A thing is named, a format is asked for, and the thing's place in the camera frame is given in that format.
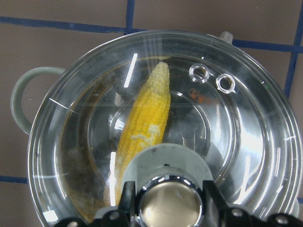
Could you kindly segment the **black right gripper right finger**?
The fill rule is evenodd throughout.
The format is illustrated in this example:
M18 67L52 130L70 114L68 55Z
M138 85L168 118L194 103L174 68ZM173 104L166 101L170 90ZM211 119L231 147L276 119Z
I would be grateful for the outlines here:
M301 227L303 222L289 214L270 215L265 221L240 207L230 207L213 181L203 181L204 227Z

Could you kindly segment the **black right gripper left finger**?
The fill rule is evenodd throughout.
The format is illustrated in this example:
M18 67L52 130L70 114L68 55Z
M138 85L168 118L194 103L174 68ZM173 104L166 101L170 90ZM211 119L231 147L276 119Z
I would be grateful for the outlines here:
M135 182L124 184L121 200L116 209L107 211L102 217L86 224L79 218L65 218L56 227L138 227L135 214Z

